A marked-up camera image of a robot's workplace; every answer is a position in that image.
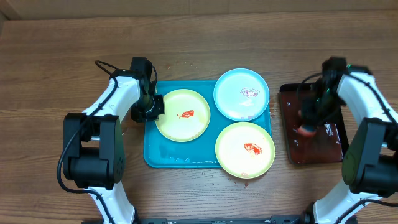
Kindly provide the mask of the orange sponge with green scourer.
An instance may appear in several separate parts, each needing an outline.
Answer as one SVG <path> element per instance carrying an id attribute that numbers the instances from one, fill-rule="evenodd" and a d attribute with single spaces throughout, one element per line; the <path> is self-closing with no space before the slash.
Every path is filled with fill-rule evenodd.
<path id="1" fill-rule="evenodd" d="M 301 124 L 300 127 L 297 130 L 297 133 L 302 135 L 302 136 L 311 138 L 314 135 L 316 135 L 317 129 L 318 129 L 317 126 L 313 126 L 313 125 L 310 125 L 310 124 Z"/>

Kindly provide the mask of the yellow-green plate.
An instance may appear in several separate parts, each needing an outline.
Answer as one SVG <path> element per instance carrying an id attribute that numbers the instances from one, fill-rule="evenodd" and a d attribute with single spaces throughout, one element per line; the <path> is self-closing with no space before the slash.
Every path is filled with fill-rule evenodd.
<path id="1" fill-rule="evenodd" d="M 211 111 L 205 98 L 188 89 L 179 89 L 164 96 L 165 113 L 155 122 L 159 132 L 169 140 L 188 142 L 207 129 Z"/>
<path id="2" fill-rule="evenodd" d="M 215 154 L 228 174 L 241 179 L 254 179 L 271 168 L 275 145 L 264 128 L 250 122 L 237 122 L 220 132 L 215 143 Z"/>

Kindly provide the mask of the light blue plate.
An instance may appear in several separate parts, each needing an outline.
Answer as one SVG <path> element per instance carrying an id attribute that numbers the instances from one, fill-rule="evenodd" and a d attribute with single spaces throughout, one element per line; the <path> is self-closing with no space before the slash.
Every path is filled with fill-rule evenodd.
<path id="1" fill-rule="evenodd" d="M 260 74 L 246 68 L 235 68 L 216 81 L 213 98 L 225 117 L 233 121 L 251 121 L 267 109 L 270 92 Z"/>

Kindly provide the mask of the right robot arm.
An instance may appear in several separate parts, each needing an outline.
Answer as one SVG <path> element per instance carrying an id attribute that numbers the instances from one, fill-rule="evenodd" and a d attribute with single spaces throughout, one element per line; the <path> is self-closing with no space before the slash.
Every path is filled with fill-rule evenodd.
<path id="1" fill-rule="evenodd" d="M 323 198 L 310 204 L 301 223 L 356 223 L 355 213 L 370 203 L 396 207 L 384 199 L 397 192 L 397 112 L 379 91 L 367 67 L 350 65 L 343 57 L 330 57 L 312 84 L 314 95 L 302 101 L 298 133 L 313 136 L 332 121 L 343 105 L 358 124 L 342 163 L 342 179 Z"/>

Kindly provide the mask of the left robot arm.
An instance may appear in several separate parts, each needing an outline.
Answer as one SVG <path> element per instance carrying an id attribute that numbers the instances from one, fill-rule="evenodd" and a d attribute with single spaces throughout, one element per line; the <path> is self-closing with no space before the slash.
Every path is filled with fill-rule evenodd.
<path id="1" fill-rule="evenodd" d="M 127 114 L 146 123 L 165 113 L 163 96 L 156 93 L 157 72 L 145 57 L 133 57 L 129 69 L 100 60 L 95 65 L 109 75 L 109 85 L 83 112 L 65 116 L 57 181 L 66 192 L 90 195 L 102 223 L 139 223 L 122 184 L 121 122 Z"/>

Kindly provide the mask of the teal plastic tray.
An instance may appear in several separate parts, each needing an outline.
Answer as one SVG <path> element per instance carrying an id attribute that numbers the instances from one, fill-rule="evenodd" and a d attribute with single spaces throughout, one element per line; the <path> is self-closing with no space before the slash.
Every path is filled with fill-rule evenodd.
<path id="1" fill-rule="evenodd" d="M 164 137 L 154 121 L 145 124 L 144 159 L 155 168 L 220 168 L 215 154 L 218 135 L 234 121 L 222 115 L 215 105 L 213 92 L 216 80 L 159 81 L 157 91 L 166 95 L 174 90 L 193 90 L 210 106 L 210 123 L 205 132 L 192 141 L 176 142 Z"/>

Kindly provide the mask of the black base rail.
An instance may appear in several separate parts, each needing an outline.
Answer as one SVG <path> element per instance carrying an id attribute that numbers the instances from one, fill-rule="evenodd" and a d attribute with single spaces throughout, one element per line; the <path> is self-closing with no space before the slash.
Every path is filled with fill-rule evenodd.
<path id="1" fill-rule="evenodd" d="M 300 215 L 274 215 L 268 218 L 233 218 L 233 219 L 180 219 L 166 218 L 140 219 L 141 224 L 299 224 Z"/>

